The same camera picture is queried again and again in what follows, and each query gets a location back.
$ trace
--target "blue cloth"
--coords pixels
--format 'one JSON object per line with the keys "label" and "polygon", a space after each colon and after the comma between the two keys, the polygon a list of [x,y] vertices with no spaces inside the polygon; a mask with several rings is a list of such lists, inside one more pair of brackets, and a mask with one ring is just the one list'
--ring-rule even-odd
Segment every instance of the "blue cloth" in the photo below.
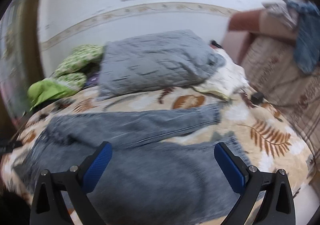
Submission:
{"label": "blue cloth", "polygon": [[310,74],[320,56],[320,12],[311,2],[295,3],[288,0],[286,3],[300,15],[299,33],[293,58],[305,74]]}
{"label": "blue cloth", "polygon": [[[15,167],[33,191],[40,170],[63,172],[97,146],[112,143],[112,159],[90,202],[106,224],[194,225],[226,216],[239,195],[214,157],[215,142],[158,143],[220,122],[219,107],[56,116]],[[222,142],[250,165],[235,136]],[[70,200],[65,197],[68,208]]]}

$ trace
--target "blue gripper pad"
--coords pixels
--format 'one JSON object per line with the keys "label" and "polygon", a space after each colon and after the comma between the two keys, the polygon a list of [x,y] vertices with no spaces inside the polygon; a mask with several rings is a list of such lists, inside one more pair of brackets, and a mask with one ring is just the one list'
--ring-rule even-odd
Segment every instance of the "blue gripper pad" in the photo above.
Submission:
{"label": "blue gripper pad", "polygon": [[111,157],[112,146],[110,143],[107,143],[83,176],[82,191],[84,193],[89,193],[94,190]]}
{"label": "blue gripper pad", "polygon": [[232,190],[243,195],[245,190],[244,176],[219,144],[214,147],[214,157],[228,180]]}

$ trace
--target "green cloth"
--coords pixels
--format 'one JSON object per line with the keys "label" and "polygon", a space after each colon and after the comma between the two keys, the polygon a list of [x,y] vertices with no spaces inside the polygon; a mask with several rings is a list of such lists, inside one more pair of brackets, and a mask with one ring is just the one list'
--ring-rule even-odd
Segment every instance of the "green cloth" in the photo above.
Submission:
{"label": "green cloth", "polygon": [[60,99],[76,94],[87,78],[83,73],[71,73],[59,78],[45,78],[28,89],[31,109],[46,100]]}
{"label": "green cloth", "polygon": [[28,89],[31,109],[46,100],[60,99],[76,94],[84,86],[87,77],[75,73],[91,62],[98,62],[103,55],[103,47],[81,45],[72,50],[70,56],[62,61],[51,78],[36,82]]}

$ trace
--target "gray pillow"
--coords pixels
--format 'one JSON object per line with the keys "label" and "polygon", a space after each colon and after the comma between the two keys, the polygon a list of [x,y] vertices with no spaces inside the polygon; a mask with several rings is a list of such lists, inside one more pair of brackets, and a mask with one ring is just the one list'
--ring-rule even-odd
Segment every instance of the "gray pillow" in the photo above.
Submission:
{"label": "gray pillow", "polygon": [[105,46],[100,100],[203,82],[225,59],[191,30],[143,35]]}

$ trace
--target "bedspread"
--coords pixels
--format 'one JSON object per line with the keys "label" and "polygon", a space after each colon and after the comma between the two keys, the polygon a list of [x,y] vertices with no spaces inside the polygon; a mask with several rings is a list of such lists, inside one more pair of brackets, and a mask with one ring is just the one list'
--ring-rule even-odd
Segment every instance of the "bedspread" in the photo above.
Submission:
{"label": "bedspread", "polygon": [[[217,141],[235,135],[252,164],[263,172],[275,172],[279,168],[287,171],[292,193],[308,184],[314,174],[314,161],[307,144],[298,137],[281,113],[268,102],[260,106],[249,100],[255,91],[252,88],[233,94],[228,103],[221,103],[221,123],[210,125],[185,136],[173,137],[165,141],[182,145]],[[140,92],[97,101],[98,88],[82,90],[67,99],[60,99],[33,115],[18,139],[24,144],[7,154],[1,161],[1,176],[5,186],[16,192],[29,204],[32,194],[13,171],[22,163],[35,140],[53,116],[86,112],[145,111],[199,107],[218,102],[211,95],[194,91],[192,88],[171,87],[164,90]],[[257,201],[247,222],[252,222],[262,199]],[[74,210],[69,210],[76,225],[81,222]],[[206,223],[220,224],[225,217]]]}

